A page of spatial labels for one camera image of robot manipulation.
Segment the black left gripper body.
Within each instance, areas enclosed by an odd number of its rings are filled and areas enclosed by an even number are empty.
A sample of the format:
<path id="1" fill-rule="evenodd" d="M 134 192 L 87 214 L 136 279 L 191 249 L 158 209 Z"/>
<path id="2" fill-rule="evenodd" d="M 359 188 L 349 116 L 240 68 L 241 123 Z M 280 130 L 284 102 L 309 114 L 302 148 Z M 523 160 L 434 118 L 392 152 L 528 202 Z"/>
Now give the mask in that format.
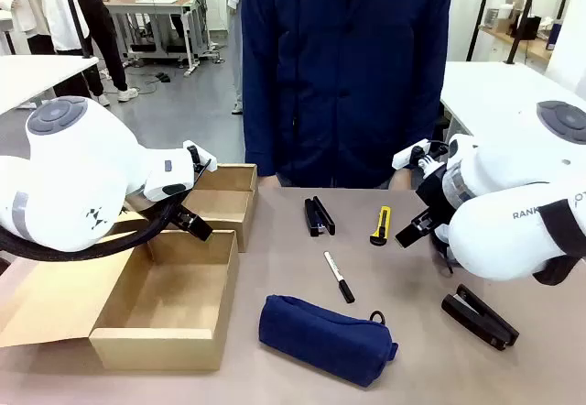
<path id="1" fill-rule="evenodd" d="M 193 231 L 197 218 L 197 214 L 180 204 L 172 216 L 172 223 L 183 231 Z"/>

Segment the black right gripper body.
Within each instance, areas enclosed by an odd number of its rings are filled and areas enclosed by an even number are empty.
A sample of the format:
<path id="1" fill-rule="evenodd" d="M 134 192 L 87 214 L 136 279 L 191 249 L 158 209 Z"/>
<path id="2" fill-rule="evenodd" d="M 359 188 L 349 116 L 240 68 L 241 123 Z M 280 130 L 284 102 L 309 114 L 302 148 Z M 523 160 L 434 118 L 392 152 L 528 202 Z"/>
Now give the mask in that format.
<path id="1" fill-rule="evenodd" d="M 426 210 L 418 215 L 418 220 L 427 221 L 434 225 L 450 222 L 452 205 L 447 200 L 442 188 L 442 180 L 446 170 L 445 166 L 440 166 L 430 173 L 416 189 L 416 195 L 427 206 Z"/>

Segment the person's left hand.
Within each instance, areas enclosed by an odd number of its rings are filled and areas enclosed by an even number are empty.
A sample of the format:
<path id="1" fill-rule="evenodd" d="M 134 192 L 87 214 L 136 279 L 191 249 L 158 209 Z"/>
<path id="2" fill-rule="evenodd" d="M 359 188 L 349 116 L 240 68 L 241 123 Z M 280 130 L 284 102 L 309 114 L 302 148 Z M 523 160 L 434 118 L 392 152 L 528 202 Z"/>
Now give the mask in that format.
<path id="1" fill-rule="evenodd" d="M 412 189 L 413 172 L 409 169 L 396 170 L 390 183 L 389 190 L 398 191 L 409 191 Z"/>

